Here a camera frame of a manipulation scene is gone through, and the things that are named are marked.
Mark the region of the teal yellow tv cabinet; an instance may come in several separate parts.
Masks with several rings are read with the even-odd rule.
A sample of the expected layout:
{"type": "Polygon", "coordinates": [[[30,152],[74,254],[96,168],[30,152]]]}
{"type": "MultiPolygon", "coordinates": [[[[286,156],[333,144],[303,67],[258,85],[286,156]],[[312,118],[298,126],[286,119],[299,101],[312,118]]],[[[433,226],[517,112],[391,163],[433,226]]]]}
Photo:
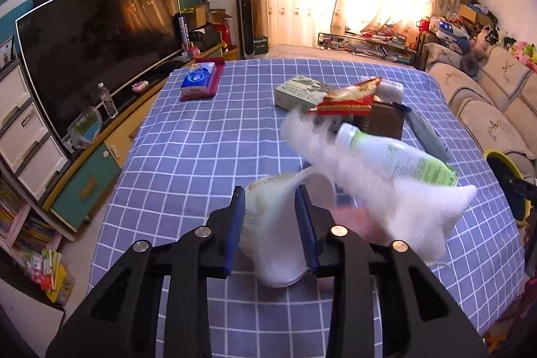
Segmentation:
{"type": "Polygon", "coordinates": [[[125,164],[136,131],[145,120],[166,79],[190,67],[194,58],[175,57],[146,74],[149,85],[139,93],[130,86],[118,92],[119,114],[106,118],[96,139],[55,176],[41,201],[40,212],[56,233],[73,241],[82,223],[106,198],[125,164]]]}

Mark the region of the black tower fan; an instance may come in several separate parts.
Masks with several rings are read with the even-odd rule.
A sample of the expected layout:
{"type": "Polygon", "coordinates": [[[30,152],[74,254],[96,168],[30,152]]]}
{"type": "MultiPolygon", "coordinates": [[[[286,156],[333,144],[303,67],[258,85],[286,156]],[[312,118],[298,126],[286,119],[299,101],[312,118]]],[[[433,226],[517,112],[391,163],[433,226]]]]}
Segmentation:
{"type": "Polygon", "coordinates": [[[252,0],[236,0],[239,42],[243,58],[251,58],[255,55],[255,35],[252,0]]]}

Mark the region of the large flat screen television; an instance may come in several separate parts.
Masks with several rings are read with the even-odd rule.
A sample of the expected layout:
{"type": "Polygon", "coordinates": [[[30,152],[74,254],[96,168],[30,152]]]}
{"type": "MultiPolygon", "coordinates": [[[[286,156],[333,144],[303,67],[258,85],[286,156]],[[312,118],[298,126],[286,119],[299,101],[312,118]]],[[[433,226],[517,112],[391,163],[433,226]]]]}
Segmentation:
{"type": "Polygon", "coordinates": [[[16,35],[29,81],[59,138],[97,85],[114,94],[179,51],[179,0],[50,0],[19,17],[16,35]]]}

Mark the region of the pink strawberry milk carton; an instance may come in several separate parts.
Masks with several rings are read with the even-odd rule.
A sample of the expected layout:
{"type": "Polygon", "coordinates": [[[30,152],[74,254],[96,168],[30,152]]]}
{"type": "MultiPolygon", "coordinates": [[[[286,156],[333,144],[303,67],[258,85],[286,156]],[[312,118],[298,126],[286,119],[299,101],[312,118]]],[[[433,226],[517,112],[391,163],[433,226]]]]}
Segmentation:
{"type": "Polygon", "coordinates": [[[347,227],[369,243],[386,245],[390,241],[381,226],[363,207],[335,207],[331,214],[336,224],[347,227]]]}

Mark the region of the dark plastic food tray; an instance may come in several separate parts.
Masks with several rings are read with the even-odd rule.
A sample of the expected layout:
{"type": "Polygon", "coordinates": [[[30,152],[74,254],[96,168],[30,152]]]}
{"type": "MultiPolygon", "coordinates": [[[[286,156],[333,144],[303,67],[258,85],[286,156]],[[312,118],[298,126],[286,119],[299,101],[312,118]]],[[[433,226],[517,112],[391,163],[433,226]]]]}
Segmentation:
{"type": "Polygon", "coordinates": [[[404,112],[396,104],[374,102],[368,114],[355,115],[351,123],[366,134],[400,140],[404,120],[404,112]]]}

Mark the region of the yellow rimmed black trash bin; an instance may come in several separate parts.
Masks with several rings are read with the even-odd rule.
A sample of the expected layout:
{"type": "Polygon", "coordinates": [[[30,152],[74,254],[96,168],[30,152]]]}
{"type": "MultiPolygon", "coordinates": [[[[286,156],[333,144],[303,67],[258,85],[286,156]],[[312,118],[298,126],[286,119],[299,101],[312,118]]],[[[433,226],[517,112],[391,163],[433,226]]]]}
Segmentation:
{"type": "Polygon", "coordinates": [[[532,207],[536,206],[536,185],[525,181],[514,162],[505,154],[488,150],[484,158],[501,186],[515,222],[518,226],[525,226],[532,207]]]}

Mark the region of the white foam fruit net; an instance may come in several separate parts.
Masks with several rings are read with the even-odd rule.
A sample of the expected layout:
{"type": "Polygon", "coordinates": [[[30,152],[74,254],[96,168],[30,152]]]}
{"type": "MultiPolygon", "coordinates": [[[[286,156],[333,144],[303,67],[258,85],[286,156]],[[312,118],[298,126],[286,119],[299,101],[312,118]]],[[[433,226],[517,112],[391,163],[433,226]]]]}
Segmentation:
{"type": "Polygon", "coordinates": [[[297,110],[287,114],[280,135],[295,153],[360,200],[391,241],[406,242],[428,265],[445,256],[451,230],[477,194],[474,185],[428,185],[401,177],[387,180],[357,152],[337,145],[325,125],[315,125],[312,117],[297,110]]]}

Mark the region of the book rack by window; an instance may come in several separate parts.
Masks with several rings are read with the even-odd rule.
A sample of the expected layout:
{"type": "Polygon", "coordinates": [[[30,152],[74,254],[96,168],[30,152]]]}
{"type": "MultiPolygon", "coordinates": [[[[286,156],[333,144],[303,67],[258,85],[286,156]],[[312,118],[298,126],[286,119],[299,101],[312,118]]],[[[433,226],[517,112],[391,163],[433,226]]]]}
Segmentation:
{"type": "Polygon", "coordinates": [[[358,36],[319,33],[317,46],[322,49],[412,64],[416,52],[404,40],[393,36],[358,36]]]}

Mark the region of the white yogurt cup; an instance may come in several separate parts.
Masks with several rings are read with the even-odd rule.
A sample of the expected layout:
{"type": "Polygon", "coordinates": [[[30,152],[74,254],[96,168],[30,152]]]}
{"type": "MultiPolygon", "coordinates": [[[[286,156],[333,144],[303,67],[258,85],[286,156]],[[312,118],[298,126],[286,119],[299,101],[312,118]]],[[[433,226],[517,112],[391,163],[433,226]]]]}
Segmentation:
{"type": "Polygon", "coordinates": [[[310,172],[263,177],[245,190],[246,210],[239,247],[263,285],[284,288],[307,272],[294,207],[295,190],[310,172]]]}

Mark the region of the beige sofa with covers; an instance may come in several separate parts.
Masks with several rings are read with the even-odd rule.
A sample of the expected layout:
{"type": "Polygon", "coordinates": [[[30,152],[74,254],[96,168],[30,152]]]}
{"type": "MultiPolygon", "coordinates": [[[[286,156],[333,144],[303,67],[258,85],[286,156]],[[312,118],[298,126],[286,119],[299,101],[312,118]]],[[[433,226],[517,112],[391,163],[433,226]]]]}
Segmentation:
{"type": "Polygon", "coordinates": [[[461,69],[462,56],[432,33],[419,36],[416,67],[440,85],[450,111],[482,153],[505,154],[523,178],[536,179],[536,73],[500,45],[478,60],[477,76],[461,69]]]}

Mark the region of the green label plastic bottle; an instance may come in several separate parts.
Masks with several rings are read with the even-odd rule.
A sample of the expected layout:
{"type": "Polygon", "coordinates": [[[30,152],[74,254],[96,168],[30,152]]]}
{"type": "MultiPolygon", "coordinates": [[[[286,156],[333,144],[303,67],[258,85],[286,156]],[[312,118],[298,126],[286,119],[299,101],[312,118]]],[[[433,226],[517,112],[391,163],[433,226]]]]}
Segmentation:
{"type": "Polygon", "coordinates": [[[403,141],[369,135],[343,123],[335,143],[347,147],[385,179],[407,178],[430,185],[456,186],[457,172],[440,159],[403,141]]]}

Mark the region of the white medicine bottle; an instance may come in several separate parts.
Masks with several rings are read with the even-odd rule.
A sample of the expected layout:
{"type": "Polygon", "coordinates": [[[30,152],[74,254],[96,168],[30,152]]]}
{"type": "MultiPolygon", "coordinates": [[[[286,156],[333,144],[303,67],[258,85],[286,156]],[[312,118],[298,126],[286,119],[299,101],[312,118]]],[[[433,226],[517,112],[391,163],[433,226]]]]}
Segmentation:
{"type": "Polygon", "coordinates": [[[381,77],[359,78],[358,85],[365,85],[366,91],[372,95],[376,102],[387,104],[402,104],[404,98],[404,87],[398,82],[394,82],[381,77]]]}

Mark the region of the green tea box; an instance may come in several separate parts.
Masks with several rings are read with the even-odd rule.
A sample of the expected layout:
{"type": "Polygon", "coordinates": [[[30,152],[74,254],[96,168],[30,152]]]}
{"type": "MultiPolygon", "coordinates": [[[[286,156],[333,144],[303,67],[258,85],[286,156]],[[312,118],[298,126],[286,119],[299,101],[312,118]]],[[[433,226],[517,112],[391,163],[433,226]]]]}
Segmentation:
{"type": "Polygon", "coordinates": [[[296,75],[275,88],[275,105],[287,111],[297,107],[303,111],[308,111],[321,103],[327,94],[336,89],[335,85],[327,85],[307,76],[296,75]]]}

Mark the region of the red snack bag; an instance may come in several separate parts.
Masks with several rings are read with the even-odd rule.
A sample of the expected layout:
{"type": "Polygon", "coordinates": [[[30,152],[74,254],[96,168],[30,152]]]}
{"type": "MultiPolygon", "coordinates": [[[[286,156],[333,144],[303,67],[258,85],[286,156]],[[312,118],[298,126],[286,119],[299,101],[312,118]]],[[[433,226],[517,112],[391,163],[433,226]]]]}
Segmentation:
{"type": "Polygon", "coordinates": [[[380,77],[374,77],[334,90],[308,111],[316,115],[368,115],[381,81],[380,77]]]}

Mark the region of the blue checkered tablecloth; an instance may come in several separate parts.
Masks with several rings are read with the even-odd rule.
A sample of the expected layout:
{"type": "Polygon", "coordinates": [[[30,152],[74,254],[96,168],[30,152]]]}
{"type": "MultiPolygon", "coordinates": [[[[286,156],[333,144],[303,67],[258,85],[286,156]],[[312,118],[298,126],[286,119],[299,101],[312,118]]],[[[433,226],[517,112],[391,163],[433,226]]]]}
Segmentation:
{"type": "MultiPolygon", "coordinates": [[[[522,294],[523,244],[509,205],[431,75],[378,63],[229,62],[213,99],[183,102],[179,92],[184,75],[179,69],[168,77],[130,149],[96,243],[91,285],[134,242],[172,243],[227,206],[236,186],[304,168],[304,160],[280,139],[285,113],[274,104],[276,86],[296,75],[338,87],[379,76],[402,85],[404,103],[426,118],[448,145],[460,184],[478,189],[447,242],[436,276],[480,333],[522,294]]],[[[240,255],[229,279],[209,281],[207,291],[216,357],[324,355],[331,295],[313,276],[270,289],[240,255]]]]}

